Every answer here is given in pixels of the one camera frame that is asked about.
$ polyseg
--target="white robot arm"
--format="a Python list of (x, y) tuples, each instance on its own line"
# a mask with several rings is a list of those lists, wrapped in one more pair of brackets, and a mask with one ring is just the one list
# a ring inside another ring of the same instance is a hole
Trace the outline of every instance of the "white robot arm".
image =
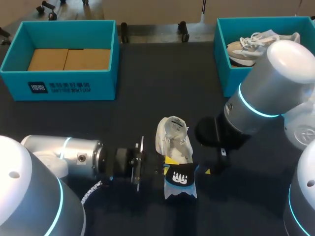
[(315, 235), (315, 141), (301, 155), (283, 218), (289, 236)]

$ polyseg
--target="white sneaker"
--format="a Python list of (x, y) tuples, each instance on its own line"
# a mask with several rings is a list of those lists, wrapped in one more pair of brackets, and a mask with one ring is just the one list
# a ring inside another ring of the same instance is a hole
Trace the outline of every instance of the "white sneaker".
[(226, 50), (232, 65), (253, 66), (268, 47), (279, 40), (300, 43), (301, 38), (297, 32), (293, 35), (279, 35), (270, 29), (263, 33), (253, 33), (250, 38), (240, 38), (240, 41), (228, 44)]
[(185, 122), (178, 117), (164, 117), (157, 126), (156, 150), (179, 164), (192, 163), (192, 147)]

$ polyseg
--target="dark tabletop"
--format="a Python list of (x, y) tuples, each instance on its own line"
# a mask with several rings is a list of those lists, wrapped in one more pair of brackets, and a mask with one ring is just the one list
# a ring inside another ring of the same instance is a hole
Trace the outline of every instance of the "dark tabletop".
[[(189, 126), (196, 162), (216, 159), (194, 136), (197, 122), (216, 116), (224, 101), (213, 44), (121, 45), (117, 99), (96, 102), (14, 102), (0, 81), (0, 134), (21, 141), (30, 134), (99, 139), (109, 147), (134, 147), (145, 136), (155, 153), (163, 117)], [(0, 61), (7, 47), (0, 48)], [(286, 139), (282, 118), (269, 122), (231, 154), (221, 176), (198, 175), (198, 199), (165, 202), (162, 176), (136, 194), (126, 182), (97, 190), (85, 204), (90, 236), (285, 236), (283, 209), (301, 151)], [(79, 197), (87, 184), (72, 187)]]

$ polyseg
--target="cable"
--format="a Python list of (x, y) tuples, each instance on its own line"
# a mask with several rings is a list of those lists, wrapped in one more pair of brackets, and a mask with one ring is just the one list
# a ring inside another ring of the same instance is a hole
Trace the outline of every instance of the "cable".
[(100, 180), (99, 182), (97, 182), (92, 188), (89, 189), (89, 191), (84, 195), (84, 197), (81, 200), (82, 205), (84, 205), (84, 203), (86, 202), (86, 200), (89, 198), (89, 196), (95, 191), (97, 190), (101, 185), (102, 185), (102, 181)]

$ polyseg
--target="cardboard box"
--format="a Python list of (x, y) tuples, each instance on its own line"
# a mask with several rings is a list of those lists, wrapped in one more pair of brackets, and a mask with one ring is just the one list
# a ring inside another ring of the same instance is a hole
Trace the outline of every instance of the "cardboard box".
[(109, 49), (69, 50), (64, 70), (107, 70)]
[[(115, 21), (22, 22), (0, 74), (15, 101), (114, 100), (119, 48)], [(108, 69), (28, 71), (36, 49), (107, 49)]]
[(298, 32), (301, 36), (301, 44), (315, 55), (315, 27), (309, 17), (218, 18), (214, 38), (214, 56), (225, 97), (234, 94), (252, 69), (252, 67), (232, 67), (226, 46), (240, 40), (240, 37), (250, 37), (255, 32), (267, 30), (273, 30), (281, 35)]
[(28, 71), (63, 70), (68, 49), (35, 49)]

